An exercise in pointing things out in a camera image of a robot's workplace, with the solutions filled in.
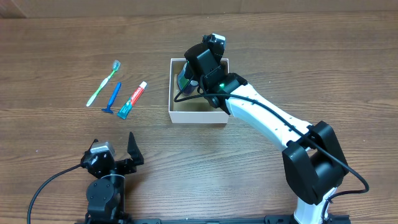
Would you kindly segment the clear bottle dark liquid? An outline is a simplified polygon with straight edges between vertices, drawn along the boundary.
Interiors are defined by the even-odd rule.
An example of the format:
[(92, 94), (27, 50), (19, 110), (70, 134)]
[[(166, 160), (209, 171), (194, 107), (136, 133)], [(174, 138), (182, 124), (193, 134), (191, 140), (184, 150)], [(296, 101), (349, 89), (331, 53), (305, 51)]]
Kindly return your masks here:
[(177, 86), (185, 96), (191, 95), (199, 86), (188, 62), (184, 64), (181, 72), (177, 75)]

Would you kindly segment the red green toothpaste tube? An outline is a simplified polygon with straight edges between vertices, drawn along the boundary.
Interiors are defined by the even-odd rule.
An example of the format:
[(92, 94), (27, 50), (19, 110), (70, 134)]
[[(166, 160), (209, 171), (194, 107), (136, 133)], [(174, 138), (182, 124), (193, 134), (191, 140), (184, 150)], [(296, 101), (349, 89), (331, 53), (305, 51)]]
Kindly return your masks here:
[(134, 91), (134, 93), (130, 96), (127, 102), (123, 105), (123, 107), (118, 111), (117, 116), (126, 119), (129, 112), (132, 110), (132, 107), (136, 104), (137, 100), (143, 94), (144, 90), (147, 87), (146, 82), (142, 82), (139, 87)]

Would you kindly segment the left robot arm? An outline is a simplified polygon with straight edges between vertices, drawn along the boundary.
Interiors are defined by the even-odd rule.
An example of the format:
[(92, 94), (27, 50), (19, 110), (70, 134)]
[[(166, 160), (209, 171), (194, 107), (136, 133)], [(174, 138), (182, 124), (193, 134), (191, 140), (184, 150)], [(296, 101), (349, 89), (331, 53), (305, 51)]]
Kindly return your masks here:
[(129, 133), (127, 159), (116, 160), (109, 142), (94, 140), (81, 158), (81, 166), (96, 177), (86, 190), (88, 201), (85, 223), (132, 223), (125, 212), (125, 185), (128, 174), (137, 172), (144, 164), (133, 133)]

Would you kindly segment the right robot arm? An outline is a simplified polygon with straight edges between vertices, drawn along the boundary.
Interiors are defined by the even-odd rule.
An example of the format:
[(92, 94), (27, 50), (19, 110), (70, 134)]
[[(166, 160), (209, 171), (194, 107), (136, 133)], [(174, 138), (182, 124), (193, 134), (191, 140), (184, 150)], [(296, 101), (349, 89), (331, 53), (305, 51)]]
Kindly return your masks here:
[(226, 40), (204, 35), (184, 57), (185, 78), (199, 83), (199, 93), (214, 108), (239, 118), (262, 133), (282, 153), (287, 183), (298, 197), (292, 216), (268, 216), (267, 223), (349, 223), (327, 212), (330, 197), (341, 185), (346, 158), (332, 127), (297, 119), (263, 98), (247, 80), (226, 73), (221, 63)]

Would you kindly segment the white cardboard box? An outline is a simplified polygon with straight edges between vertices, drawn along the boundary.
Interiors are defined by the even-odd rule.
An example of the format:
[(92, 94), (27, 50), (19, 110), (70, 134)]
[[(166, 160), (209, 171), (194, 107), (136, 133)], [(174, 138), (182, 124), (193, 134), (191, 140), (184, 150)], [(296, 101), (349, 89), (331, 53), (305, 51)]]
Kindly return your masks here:
[(169, 71), (168, 112), (172, 123), (181, 124), (226, 124), (229, 115), (221, 109), (212, 108), (204, 98), (195, 98), (179, 103), (174, 98), (179, 92), (177, 75), (182, 71), (186, 60), (171, 58)]

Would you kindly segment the blue razor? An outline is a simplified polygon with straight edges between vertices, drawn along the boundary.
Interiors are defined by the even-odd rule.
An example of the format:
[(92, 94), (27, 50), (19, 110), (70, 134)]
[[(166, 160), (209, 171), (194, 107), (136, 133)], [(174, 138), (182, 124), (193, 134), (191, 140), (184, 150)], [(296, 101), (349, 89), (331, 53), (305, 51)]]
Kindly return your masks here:
[(118, 82), (117, 85), (115, 86), (113, 94), (111, 95), (111, 97), (110, 97), (110, 99), (108, 101), (108, 104), (107, 104), (106, 108), (102, 108), (101, 109), (103, 112), (110, 113), (110, 114), (114, 113), (114, 111), (111, 109), (111, 107), (112, 107), (112, 105), (113, 105), (113, 103), (114, 103), (114, 101), (115, 101), (115, 99), (116, 99), (116, 97), (118, 95), (118, 92), (119, 92), (121, 87), (122, 87), (122, 83)]

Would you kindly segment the green white toothbrush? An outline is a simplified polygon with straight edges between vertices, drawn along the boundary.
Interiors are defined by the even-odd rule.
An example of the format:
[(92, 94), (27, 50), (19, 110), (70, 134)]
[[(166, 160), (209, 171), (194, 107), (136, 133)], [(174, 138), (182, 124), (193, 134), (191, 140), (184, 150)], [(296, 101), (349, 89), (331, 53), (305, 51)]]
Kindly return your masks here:
[(98, 89), (93, 93), (93, 95), (90, 97), (90, 99), (86, 103), (86, 107), (89, 107), (94, 102), (94, 100), (98, 96), (99, 92), (105, 87), (105, 85), (112, 78), (112, 76), (120, 69), (120, 66), (121, 66), (121, 62), (119, 60), (115, 60), (113, 62), (112, 72), (101, 82)]

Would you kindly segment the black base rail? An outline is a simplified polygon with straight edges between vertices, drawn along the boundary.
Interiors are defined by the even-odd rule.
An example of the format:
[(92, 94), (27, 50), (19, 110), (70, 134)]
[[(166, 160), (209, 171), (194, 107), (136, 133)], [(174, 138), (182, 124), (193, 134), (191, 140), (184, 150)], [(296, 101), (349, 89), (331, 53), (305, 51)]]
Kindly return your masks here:
[(297, 224), (293, 215), (266, 215), (263, 218), (221, 218), (161, 220), (159, 218), (137, 219), (133, 224)]

